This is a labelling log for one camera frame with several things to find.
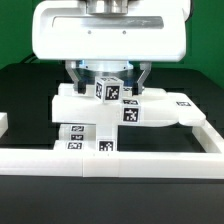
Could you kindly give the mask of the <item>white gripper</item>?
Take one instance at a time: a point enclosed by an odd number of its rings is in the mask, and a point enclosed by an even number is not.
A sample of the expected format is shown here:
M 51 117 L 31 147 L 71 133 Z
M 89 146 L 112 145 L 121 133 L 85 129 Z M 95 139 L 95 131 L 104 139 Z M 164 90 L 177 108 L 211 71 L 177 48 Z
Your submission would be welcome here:
M 32 48 L 40 59 L 67 60 L 65 69 L 77 93 L 86 83 L 71 60 L 179 61 L 186 53 L 186 21 L 192 0 L 129 0 L 124 14 L 92 13 L 87 0 L 44 0 L 34 11 Z M 139 95 L 151 72 L 141 62 L 132 85 Z

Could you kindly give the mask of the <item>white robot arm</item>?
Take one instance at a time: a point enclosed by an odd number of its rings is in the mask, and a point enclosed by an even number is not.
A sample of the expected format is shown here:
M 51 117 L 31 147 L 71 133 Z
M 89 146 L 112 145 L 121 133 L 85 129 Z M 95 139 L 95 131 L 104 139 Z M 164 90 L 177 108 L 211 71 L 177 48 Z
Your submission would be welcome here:
M 77 89 L 78 69 L 97 74 L 131 70 L 141 88 L 153 62 L 186 54 L 193 0 L 43 0 L 33 15 L 32 48 L 39 59 L 63 60 Z

